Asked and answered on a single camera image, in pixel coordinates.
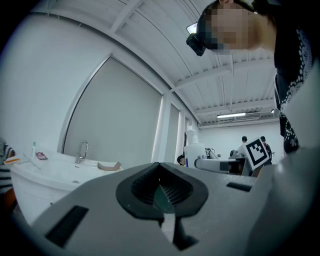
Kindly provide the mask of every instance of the gray plastic surface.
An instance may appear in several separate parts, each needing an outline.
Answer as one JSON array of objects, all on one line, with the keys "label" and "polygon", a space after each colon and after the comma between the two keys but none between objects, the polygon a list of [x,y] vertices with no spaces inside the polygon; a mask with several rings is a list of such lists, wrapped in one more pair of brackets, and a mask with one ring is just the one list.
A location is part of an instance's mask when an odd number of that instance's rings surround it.
[{"label": "gray plastic surface", "polygon": [[[185,233],[198,240],[183,251],[166,239],[156,221],[136,219],[117,202],[117,185],[151,164],[81,185],[43,213],[33,228],[45,236],[78,205],[89,211],[64,252],[83,256],[266,255],[288,238],[308,212],[319,184],[319,154],[320,150],[300,150],[278,165],[263,167],[258,178],[169,164],[209,189],[198,214],[181,220]],[[227,187],[230,182],[252,189],[245,192]]]}]

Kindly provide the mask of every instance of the black vent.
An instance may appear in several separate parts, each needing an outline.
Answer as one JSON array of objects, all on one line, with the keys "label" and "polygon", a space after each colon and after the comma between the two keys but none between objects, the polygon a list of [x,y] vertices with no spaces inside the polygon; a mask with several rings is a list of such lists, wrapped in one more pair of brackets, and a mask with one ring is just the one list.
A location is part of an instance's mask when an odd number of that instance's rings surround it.
[{"label": "black vent", "polygon": [[45,237],[57,246],[64,247],[88,210],[88,208],[74,206]]}]

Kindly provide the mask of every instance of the black slot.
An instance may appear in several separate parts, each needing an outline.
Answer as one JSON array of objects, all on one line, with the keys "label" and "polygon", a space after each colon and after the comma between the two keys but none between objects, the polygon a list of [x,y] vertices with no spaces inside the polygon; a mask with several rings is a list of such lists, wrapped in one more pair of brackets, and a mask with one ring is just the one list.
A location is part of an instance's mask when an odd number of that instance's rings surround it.
[{"label": "black slot", "polygon": [[250,190],[252,188],[252,186],[239,184],[239,183],[235,183],[235,182],[229,182],[226,186],[229,188],[233,188],[233,189],[241,190],[241,191],[245,191],[245,192],[250,192]]},{"label": "black slot", "polygon": [[88,210],[88,208],[74,206],[45,237],[63,248]]}]

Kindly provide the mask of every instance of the wall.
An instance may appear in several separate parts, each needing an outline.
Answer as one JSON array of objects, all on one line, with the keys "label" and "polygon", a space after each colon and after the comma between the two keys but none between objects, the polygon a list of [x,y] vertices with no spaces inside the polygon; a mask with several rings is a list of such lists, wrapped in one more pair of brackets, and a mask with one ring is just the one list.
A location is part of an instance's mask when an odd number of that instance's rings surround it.
[{"label": "wall", "polygon": [[[32,142],[57,151],[86,81],[112,55],[164,94],[168,85],[128,49],[93,29],[62,17],[30,15],[19,26],[0,63],[0,136],[18,152]],[[171,101],[194,118],[180,100]]]},{"label": "wall", "polygon": [[237,150],[242,144],[242,136],[248,140],[265,136],[270,145],[273,163],[283,157],[283,137],[280,135],[280,124],[260,124],[240,127],[211,128],[199,130],[199,142],[206,148],[215,149],[215,155],[221,154],[220,159],[228,159],[231,150]]}]

